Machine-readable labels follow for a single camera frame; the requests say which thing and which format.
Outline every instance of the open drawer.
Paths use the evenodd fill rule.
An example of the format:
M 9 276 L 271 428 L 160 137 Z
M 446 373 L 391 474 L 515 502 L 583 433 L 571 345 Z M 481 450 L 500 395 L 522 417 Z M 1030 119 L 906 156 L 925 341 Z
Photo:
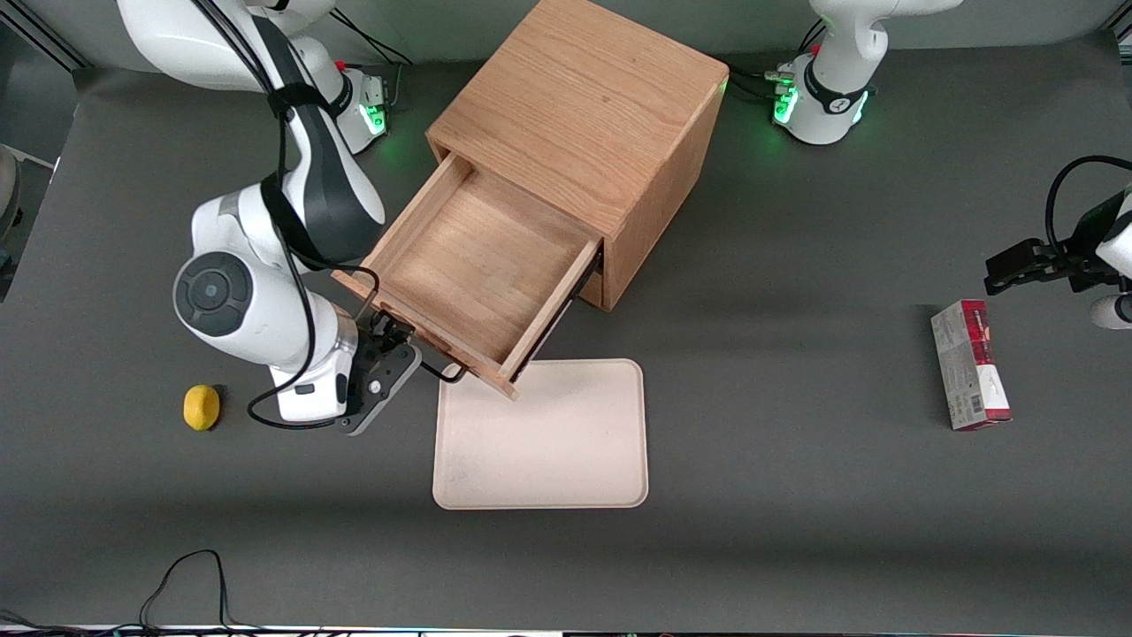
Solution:
M 362 260 L 374 303 L 511 398 L 514 381 L 591 272 L 600 236 L 449 153 Z M 335 272 L 361 298 L 369 276 Z

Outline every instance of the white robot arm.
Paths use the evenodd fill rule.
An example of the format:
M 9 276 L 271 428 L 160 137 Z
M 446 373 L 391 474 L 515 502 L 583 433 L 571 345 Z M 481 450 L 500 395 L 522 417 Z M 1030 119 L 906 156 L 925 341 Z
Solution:
M 1054 179 L 1046 199 L 1046 241 L 1030 238 L 987 259 L 987 293 L 1035 281 L 1069 278 L 1082 292 L 1097 285 L 1116 285 L 1121 293 L 1097 299 L 1089 308 L 1092 322 L 1107 330 L 1132 329 L 1132 183 L 1084 213 L 1073 234 L 1058 239 L 1054 203 L 1062 182 L 1075 167 L 1106 163 L 1132 170 L 1132 161 L 1089 155 L 1070 162 Z
M 312 37 L 294 36 L 334 8 L 334 0 L 245 0 L 242 14 L 267 19 L 289 36 L 305 71 L 331 105 L 351 153 L 358 154 L 387 127 L 385 85 L 358 69 L 340 69 Z M 285 9 L 272 7 L 285 5 Z M 191 0 L 118 0 L 130 40 L 162 72 L 215 91 L 263 91 L 251 71 Z
M 160 69 L 198 86 L 268 93 L 299 148 L 282 184 L 273 173 L 194 213 L 194 253 L 173 285 L 181 322 L 213 347 L 269 368 L 276 389 L 265 397 L 277 396 L 280 415 L 293 425 L 266 421 L 251 405 L 256 420 L 282 429 L 338 423 L 361 433 L 420 353 L 405 335 L 388 343 L 368 325 L 359 329 L 299 278 L 307 269 L 292 252 L 311 266 L 360 258 L 385 223 L 381 200 L 353 161 L 325 92 L 315 88 L 302 50 L 267 9 L 240 0 L 119 0 L 119 7 Z
M 881 20 L 938 14 L 962 1 L 811 0 L 827 32 L 817 55 L 803 51 L 779 64 L 775 77 L 788 78 L 789 86 L 775 105 L 774 122 L 807 144 L 841 139 L 860 120 L 868 80 L 889 51 Z

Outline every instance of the wooden cabinet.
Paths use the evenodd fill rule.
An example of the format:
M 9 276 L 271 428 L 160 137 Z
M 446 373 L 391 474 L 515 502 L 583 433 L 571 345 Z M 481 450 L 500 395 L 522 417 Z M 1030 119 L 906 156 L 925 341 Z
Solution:
M 440 166 L 362 261 L 374 302 L 516 397 L 599 250 L 582 298 L 625 292 L 700 177 L 727 77 L 586 0 L 541 0 L 428 129 Z

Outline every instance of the gray table surface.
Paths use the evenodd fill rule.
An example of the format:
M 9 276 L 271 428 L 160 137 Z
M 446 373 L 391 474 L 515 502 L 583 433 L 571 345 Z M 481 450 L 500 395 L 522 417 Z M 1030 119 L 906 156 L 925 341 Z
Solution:
M 392 135 L 360 157 L 391 213 L 432 171 L 422 131 L 473 71 L 405 74 Z M 990 300 L 1015 421 L 962 434 L 927 322 L 984 295 L 987 256 L 1040 234 L 1063 164 L 1132 154 L 1112 36 L 894 52 L 876 84 L 825 148 L 726 100 L 624 300 L 575 305 L 541 353 L 644 369 L 645 503 L 447 513 L 430 496 L 435 380 L 414 377 L 357 439 L 273 431 L 240 413 L 266 371 L 177 321 L 194 207 L 272 169 L 263 98 L 80 77 L 0 305 L 0 605 L 127 621 L 175 557 L 211 546 L 251 622 L 1126 635 L 1132 338 L 1089 325 L 1090 294 L 1064 283 Z M 1063 226 L 1126 179 L 1082 170 Z M 232 394 L 208 434 L 180 416 L 201 382 Z M 211 566 L 187 565 L 156 619 L 212 621 L 214 595 Z

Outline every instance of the yellow lemon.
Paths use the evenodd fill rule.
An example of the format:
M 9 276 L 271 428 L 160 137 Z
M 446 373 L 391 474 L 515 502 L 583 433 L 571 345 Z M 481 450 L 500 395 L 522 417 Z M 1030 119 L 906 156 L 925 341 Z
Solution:
M 198 432 L 207 431 L 220 418 L 220 394 L 209 386 L 196 386 L 185 393 L 185 422 Z

